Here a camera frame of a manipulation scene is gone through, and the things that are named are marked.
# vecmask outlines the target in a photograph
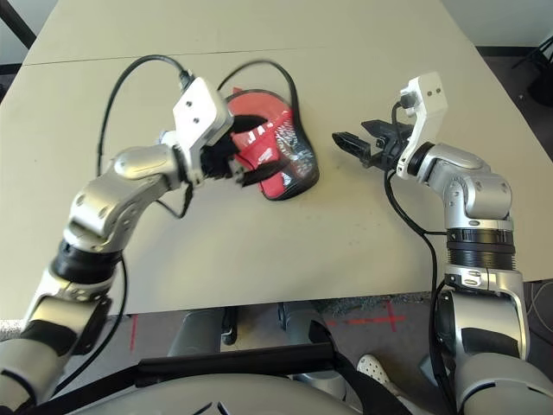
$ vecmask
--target red object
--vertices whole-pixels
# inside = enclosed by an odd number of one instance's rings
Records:
[[[269,93],[248,92],[231,99],[229,109],[233,114],[255,114],[268,120],[252,131],[232,134],[232,141],[240,150],[238,161],[247,169],[256,169],[259,164],[279,160],[281,154],[275,129],[291,120],[290,108]],[[282,175],[276,174],[259,183],[259,187],[267,197],[276,198],[284,193],[284,179]]]
[[[236,160],[248,170],[282,161],[285,167],[259,183],[269,200],[288,199],[313,186],[319,178],[315,153],[302,126],[295,125],[292,108],[278,95],[264,90],[239,90],[228,99],[232,114],[249,118],[250,130],[233,132]]]

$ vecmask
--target black cable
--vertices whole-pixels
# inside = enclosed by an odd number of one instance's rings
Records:
[[[394,106],[391,108],[391,123],[394,125],[394,128],[396,129],[397,139],[399,140],[399,143],[401,145],[405,144],[405,140],[401,137],[401,131],[399,130],[399,124],[397,123],[397,110],[401,108],[401,102],[397,102],[394,104]],[[401,151],[397,153],[397,158],[399,158],[399,155],[401,154]]]
[[[107,123],[110,117],[111,108],[113,107],[113,102],[115,101],[115,98],[118,94],[119,89],[121,88],[121,85],[123,85],[124,81],[127,79],[127,77],[139,66],[141,66],[143,63],[149,62],[149,61],[163,61],[166,62],[174,67],[176,67],[179,70],[179,78],[181,80],[181,87],[182,89],[185,89],[188,83],[192,80],[193,75],[189,73],[178,61],[176,61],[173,58],[170,58],[168,56],[164,56],[161,54],[149,54],[146,56],[143,56],[141,58],[136,59],[133,61],[119,76],[117,82],[115,83],[115,86],[111,90],[110,98],[108,99],[107,106],[105,107],[104,111],[104,119],[102,120],[102,127],[100,129],[99,133],[99,140],[98,140],[98,148],[97,148],[97,157],[96,157],[96,177],[99,177],[102,175],[102,156],[104,155],[104,141],[105,141],[105,131],[107,129]],[[162,201],[156,201],[161,206],[166,208],[168,212],[170,212],[174,217],[180,219],[182,218],[187,210],[188,206],[190,205],[190,201],[192,200],[192,184],[188,181],[186,178],[186,174],[181,173],[181,179],[184,182],[188,183],[188,187],[185,190],[184,193],[184,202],[182,205],[182,210],[180,213],[176,213],[171,207],[169,207],[167,204],[165,204]],[[121,306],[119,307],[118,315],[115,319],[115,322],[113,323],[113,326],[111,327],[110,332],[105,337],[104,341],[94,350],[94,352],[90,355],[86,361],[80,365],[73,373],[71,373],[69,376],[67,376],[56,388],[54,391],[54,395],[59,393],[62,389],[64,389],[67,385],[69,385],[73,380],[75,380],[80,374],[82,374],[91,364],[93,361],[96,360],[96,358],[104,351],[105,347],[110,342],[111,338],[115,335],[115,332],[117,331],[119,324],[121,323],[121,320],[124,315],[124,307],[127,303],[127,296],[129,295],[129,278],[127,275],[127,267],[124,262],[124,257],[121,256],[121,267],[123,270],[123,298],[121,299]]]
[[[102,156],[104,155],[105,130],[107,129],[107,122],[110,117],[111,107],[113,106],[115,97],[117,96],[119,89],[121,88],[121,85],[123,85],[124,81],[129,77],[129,75],[139,66],[141,66],[143,63],[150,62],[150,61],[162,61],[176,67],[179,71],[179,78],[181,80],[182,89],[186,88],[188,83],[194,78],[194,76],[189,71],[187,71],[178,61],[168,56],[164,56],[162,54],[149,54],[141,58],[138,58],[137,60],[132,62],[123,71],[123,73],[121,73],[121,75],[119,75],[119,78],[115,83],[115,86],[111,90],[110,98],[107,101],[107,106],[105,107],[105,112],[104,112],[104,119],[102,121],[102,128],[100,129],[100,136],[98,141],[98,157],[96,160],[96,177],[102,174]],[[187,192],[188,193],[192,192],[190,184],[188,184]],[[162,201],[156,201],[156,203],[162,206],[163,208],[165,208],[175,218],[181,219],[186,214],[186,211],[190,202],[188,202],[187,204],[187,194],[185,193],[184,202],[180,213],[176,213],[175,210],[173,210],[171,207],[169,207],[166,203]]]
[[[104,341],[96,348],[96,350],[94,350],[94,352],[90,355],[90,357],[86,359],[86,361],[82,365],[80,365],[73,373],[67,376],[55,388],[54,395],[58,394],[62,389],[64,389],[67,385],[73,382],[80,374],[82,374],[86,370],[86,368],[89,367],[91,363],[96,360],[96,358],[100,355],[100,353],[104,351],[105,347],[108,345],[113,335],[115,335],[115,332],[117,331],[119,324],[123,319],[124,307],[127,304],[127,296],[129,292],[129,278],[127,274],[127,266],[124,262],[123,256],[121,257],[121,269],[123,272],[123,298],[121,300],[121,306],[119,307],[118,316],[116,317],[110,332],[107,334]]]
[[[448,410],[450,413],[456,414],[457,410],[456,410],[455,396],[452,391],[451,385],[449,384],[449,379],[448,379],[445,364],[443,361],[442,352],[440,351],[440,345],[437,341],[437,336],[435,332],[435,308],[437,305],[440,291],[445,285],[445,282],[442,280],[440,284],[437,284],[437,279],[438,279],[437,256],[435,253],[434,246],[426,237],[426,235],[446,235],[446,233],[435,232],[435,231],[430,232],[425,230],[423,227],[420,227],[414,220],[412,220],[409,217],[409,215],[405,213],[405,211],[401,208],[401,206],[399,206],[399,203],[397,202],[397,199],[391,187],[391,178],[396,174],[395,166],[396,166],[397,160],[401,156],[401,153],[405,146],[405,142],[401,139],[401,136],[399,136],[399,126],[397,124],[397,109],[400,106],[401,104],[397,102],[392,107],[391,121],[394,124],[397,136],[399,137],[402,147],[397,152],[392,163],[387,166],[388,169],[385,169],[384,171],[385,193],[388,198],[388,202],[391,204],[392,208],[397,213],[397,215],[407,224],[408,227],[411,228],[413,232],[415,232],[417,235],[421,237],[421,239],[424,241],[424,243],[430,250],[430,257],[432,259],[432,284],[431,284],[431,299],[430,299],[430,313],[429,313],[429,355],[430,355],[430,361],[432,363],[432,370],[434,372],[436,383],[438,384],[440,391],[442,392],[442,396],[448,407]]]
[[[294,80],[292,79],[292,77],[290,76],[288,71],[286,69],[284,69],[280,64],[278,64],[274,61],[270,61],[268,59],[258,59],[258,60],[249,61],[249,62],[246,62],[246,63],[240,65],[239,67],[234,69],[232,72],[230,72],[220,82],[219,86],[217,86],[217,91],[220,91],[223,88],[223,86],[225,86],[226,82],[228,82],[229,79],[232,78],[234,75],[236,75],[238,72],[242,71],[243,69],[246,69],[247,67],[252,67],[252,66],[255,66],[255,65],[270,65],[270,66],[274,67],[278,72],[281,73],[281,75],[284,77],[284,79],[288,83],[288,89],[289,89],[289,93],[290,93],[290,108],[292,109],[292,121],[294,122],[294,126],[296,128],[303,129],[302,119],[300,117],[300,100],[298,99],[298,96],[297,96],[296,83],[294,82]],[[308,143],[309,147],[313,148],[313,145],[311,145],[311,143],[309,142],[307,134],[303,134],[303,136],[304,136],[303,137],[304,140]]]
[[[135,69],[137,69],[137,67],[141,66],[143,63],[150,62],[150,61],[163,61],[176,67],[179,70],[179,77],[181,78],[181,83],[183,86],[187,85],[188,82],[192,79],[192,74],[190,74],[178,61],[176,61],[173,58],[169,58],[168,56],[164,56],[162,54],[148,54],[146,56],[143,56],[142,58],[138,58],[137,60],[132,62],[123,71],[123,73],[121,73],[121,75],[119,75],[119,78],[115,83],[115,86],[111,90],[110,98],[108,98],[108,101],[107,101],[107,106],[105,107],[104,120],[102,121],[102,128],[100,130],[100,136],[98,141],[98,159],[96,162],[96,177],[102,174],[102,156],[104,155],[105,130],[107,128],[107,122],[110,117],[113,101],[115,101],[115,97],[117,96],[119,89],[121,88],[121,85],[123,85],[127,77]]]

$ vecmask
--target white table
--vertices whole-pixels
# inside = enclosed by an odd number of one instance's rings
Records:
[[[93,175],[115,79],[150,53],[171,54],[212,82],[254,58],[280,62],[298,86],[321,179],[283,202],[209,182],[181,222],[151,207],[126,253],[129,313],[428,290],[428,250],[388,205],[382,173],[363,170],[331,133],[362,134],[361,121],[389,119],[399,89],[431,70],[449,102],[440,140],[505,176],[518,268],[526,280],[550,277],[553,164],[439,1],[60,0],[0,105],[0,318],[25,311],[71,201]],[[275,86],[266,73],[242,85]],[[173,128],[175,83],[175,70],[159,63],[131,76],[111,115],[106,154]],[[394,186],[424,227],[443,228],[442,203],[429,189]],[[168,199],[178,204],[181,195]],[[443,262],[443,237],[434,241]]]

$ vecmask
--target silver arm segment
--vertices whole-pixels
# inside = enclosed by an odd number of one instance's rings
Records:
[[[225,101],[202,78],[185,90],[174,115],[171,143],[123,151],[75,197],[21,336],[0,343],[0,410],[48,400],[71,355],[92,349],[111,305],[115,266],[143,211],[184,181],[201,184],[201,147],[232,125]]]
[[[514,269],[511,188],[471,153],[419,145],[435,135],[424,123],[432,114],[441,122],[447,109],[431,98],[435,89],[429,86],[439,87],[446,103],[437,73],[412,80],[402,91],[402,102],[412,105],[407,113],[417,121],[397,175],[428,185],[443,201],[449,290],[439,297],[435,324],[438,340],[455,359],[457,408],[467,415],[550,413],[553,384],[525,361],[530,333],[523,278]]]

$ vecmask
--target white shoe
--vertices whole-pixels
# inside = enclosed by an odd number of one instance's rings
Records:
[[[384,370],[378,359],[372,354],[363,354],[361,356],[359,362],[357,363],[357,371],[366,374],[370,378],[375,379],[379,384],[385,386],[386,389],[388,389],[394,395],[397,395],[397,388],[393,383],[391,383],[391,380],[386,374],[386,371]]]
[[[432,415],[430,412],[426,412],[424,409],[412,403],[404,396],[404,393],[400,392],[397,386],[390,380],[378,359],[372,354],[363,354],[361,356],[357,363],[357,371],[375,379],[379,384],[388,389],[388,391],[396,396],[413,415]]]

